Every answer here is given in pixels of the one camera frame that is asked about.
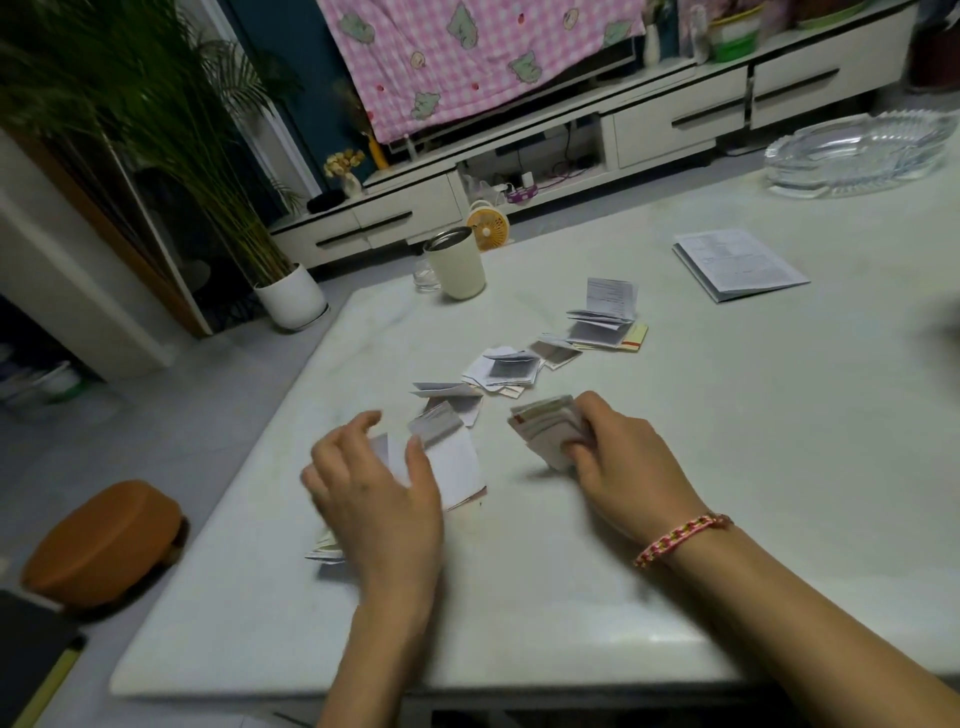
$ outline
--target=cream-colored mug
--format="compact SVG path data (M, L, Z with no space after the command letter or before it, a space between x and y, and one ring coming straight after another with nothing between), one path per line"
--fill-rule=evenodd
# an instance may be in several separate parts
M440 288L451 299L470 299L487 285L472 228L452 228L423 246Z

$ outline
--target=drawer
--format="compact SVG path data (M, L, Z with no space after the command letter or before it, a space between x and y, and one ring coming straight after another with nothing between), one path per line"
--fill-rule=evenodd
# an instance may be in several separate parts
M900 79L917 6L754 69L753 129Z
M743 129L746 96L742 67L616 112L620 168Z
M446 175L373 198L354 212L374 248L463 224Z
M277 246L306 268L370 249L353 210L344 210L274 234Z

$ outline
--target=marble tabletop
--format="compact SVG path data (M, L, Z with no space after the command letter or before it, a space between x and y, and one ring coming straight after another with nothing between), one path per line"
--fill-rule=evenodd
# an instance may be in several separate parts
M960 142L900 189L797 201L759 174L484 254L452 303L399 279L353 295L115 671L127 696L313 695L343 650L348 570L302 558L321 527L298 481L311 444L414 380L563 331L587 276L628 279L638 353L543 370L529 401L595 389L648 418L711 507L940 674L960 673ZM743 228L812 282L714 304L670 250ZM472 431L488 494L447 516L428 689L704 685L747 678L708 624L544 469L487 397Z

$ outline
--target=pink checkered cloth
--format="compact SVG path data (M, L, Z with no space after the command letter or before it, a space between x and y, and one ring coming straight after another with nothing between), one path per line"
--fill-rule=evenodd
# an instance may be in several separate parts
M644 32L644 0L317 2L384 143L493 109Z

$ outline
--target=stool cushion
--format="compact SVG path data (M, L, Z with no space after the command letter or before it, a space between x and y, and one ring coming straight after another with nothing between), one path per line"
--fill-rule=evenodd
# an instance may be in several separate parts
M23 586L70 607L107 604L163 558L180 518L177 502L149 483L114 483L46 535L24 567Z

